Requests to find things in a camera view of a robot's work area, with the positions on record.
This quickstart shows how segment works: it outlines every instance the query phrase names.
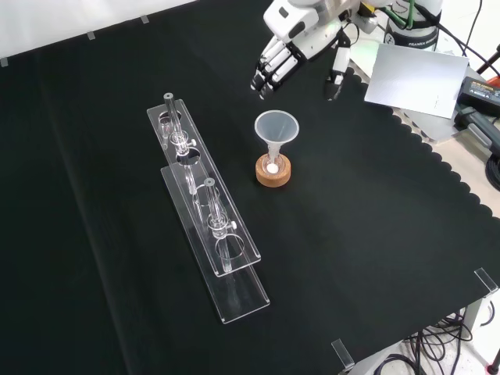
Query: cork base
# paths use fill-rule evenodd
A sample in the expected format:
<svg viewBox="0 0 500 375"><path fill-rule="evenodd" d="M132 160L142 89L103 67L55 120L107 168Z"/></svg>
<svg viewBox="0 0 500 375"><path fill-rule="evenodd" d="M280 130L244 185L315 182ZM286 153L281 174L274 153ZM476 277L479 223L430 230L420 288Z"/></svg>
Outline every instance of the cork base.
<svg viewBox="0 0 500 375"><path fill-rule="evenodd" d="M266 155L267 154L262 155L255 164L255 174L257 175L257 181L260 182L262 185L267 186L268 188L278 188L279 186L285 185L288 182L288 180L290 180L290 175L291 175L290 160L288 160L288 158L285 155L280 154L281 158L284 161L283 170L276 174L269 174L264 172L263 169L263 160Z"/></svg>

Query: clear acrylic holder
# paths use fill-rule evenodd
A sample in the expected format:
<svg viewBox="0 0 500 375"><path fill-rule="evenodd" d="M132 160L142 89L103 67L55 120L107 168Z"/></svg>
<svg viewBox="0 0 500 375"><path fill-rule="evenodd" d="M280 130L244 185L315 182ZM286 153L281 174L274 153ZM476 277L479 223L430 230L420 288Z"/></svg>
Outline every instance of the clear acrylic holder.
<svg viewBox="0 0 500 375"><path fill-rule="evenodd" d="M148 110L169 165L163 179L223 323L269 305L252 264L260 260L248 230L182 100ZM172 108L179 121L170 121Z"/></svg>

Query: black cloth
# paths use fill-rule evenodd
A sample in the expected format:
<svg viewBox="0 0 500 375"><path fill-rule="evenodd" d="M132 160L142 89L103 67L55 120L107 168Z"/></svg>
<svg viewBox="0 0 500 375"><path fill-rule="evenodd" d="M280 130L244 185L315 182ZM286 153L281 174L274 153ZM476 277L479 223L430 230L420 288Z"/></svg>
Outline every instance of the black cloth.
<svg viewBox="0 0 500 375"><path fill-rule="evenodd" d="M2 128L16 139L0 159L10 209L2 248L14 258L2 276L23 302L10 307L2 345L23 329L15 318L24 314L69 336L79 329L63 342L48 328L26 333L45 342L46 360L59 366L51 373L336 373L332 341L359 361L487 294L474 270L500 280L491 210L390 109L365 103L352 71L340 98L325 102L329 53L268 101L250 90L271 37L268 5L203 0L16 56L0 70L9 82ZM228 325L159 172L166 160L146 109L168 91L186 103L262 255L255 269L271 305ZM255 179L266 147L254 121L268 109L301 126L282 150L292 178L279 189ZM54 248L65 257L56 263ZM80 279L73 293L78 257L92 281ZM21 273L27 265L36 272ZM56 277L60 298L43 285ZM41 305L42 296L57 304ZM85 313L64 314L59 304L84 304ZM61 358L70 351L89 360Z"/></svg>

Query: white card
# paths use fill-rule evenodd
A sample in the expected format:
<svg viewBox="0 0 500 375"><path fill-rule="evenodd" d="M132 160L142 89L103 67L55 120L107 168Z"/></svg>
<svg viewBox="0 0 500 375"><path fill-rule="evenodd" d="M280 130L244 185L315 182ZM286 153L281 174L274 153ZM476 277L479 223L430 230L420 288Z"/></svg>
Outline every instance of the white card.
<svg viewBox="0 0 500 375"><path fill-rule="evenodd" d="M467 57L380 45L365 101L451 119Z"/></svg>

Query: plastic funnel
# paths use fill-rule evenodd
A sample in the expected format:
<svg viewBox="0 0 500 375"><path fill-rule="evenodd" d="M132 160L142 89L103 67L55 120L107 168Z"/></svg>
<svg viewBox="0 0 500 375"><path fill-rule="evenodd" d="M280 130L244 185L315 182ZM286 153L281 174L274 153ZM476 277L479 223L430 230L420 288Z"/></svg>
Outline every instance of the plastic funnel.
<svg viewBox="0 0 500 375"><path fill-rule="evenodd" d="M298 122L290 113L267 111L255 120L255 132L269 146L269 158L273 163L280 154L281 145L297 137Z"/></svg>

